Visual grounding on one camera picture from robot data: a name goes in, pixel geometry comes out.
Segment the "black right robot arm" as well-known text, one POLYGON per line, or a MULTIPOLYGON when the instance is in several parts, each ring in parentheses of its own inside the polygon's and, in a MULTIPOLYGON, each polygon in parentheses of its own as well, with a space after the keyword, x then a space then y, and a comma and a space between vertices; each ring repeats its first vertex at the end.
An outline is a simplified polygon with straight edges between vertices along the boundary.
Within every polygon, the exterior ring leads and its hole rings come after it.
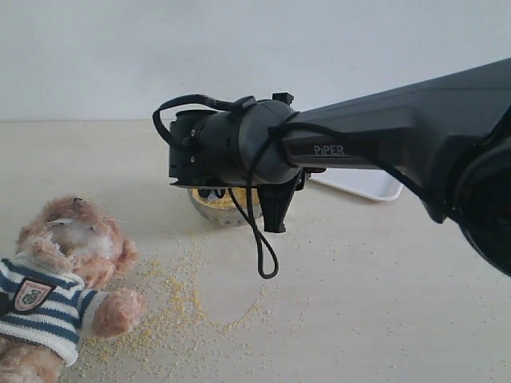
POLYGON ((285 232, 292 197, 328 168, 380 169, 413 192, 436 223, 454 221, 470 246, 510 272, 510 62, 500 60, 321 108, 296 111, 290 93, 221 101, 190 94, 170 125, 153 113, 175 186, 245 190, 265 234, 285 232))

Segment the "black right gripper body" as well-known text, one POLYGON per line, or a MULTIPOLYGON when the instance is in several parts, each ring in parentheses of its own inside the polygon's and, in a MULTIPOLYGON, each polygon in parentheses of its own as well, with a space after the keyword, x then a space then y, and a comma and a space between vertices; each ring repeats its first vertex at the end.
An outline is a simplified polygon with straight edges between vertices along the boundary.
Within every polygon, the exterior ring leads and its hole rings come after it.
POLYGON ((176 114, 169 125, 168 176, 179 188, 226 188, 247 183, 248 169, 270 128, 295 111, 285 102, 243 97, 227 102, 212 97, 176 97, 167 107, 199 104, 176 114))

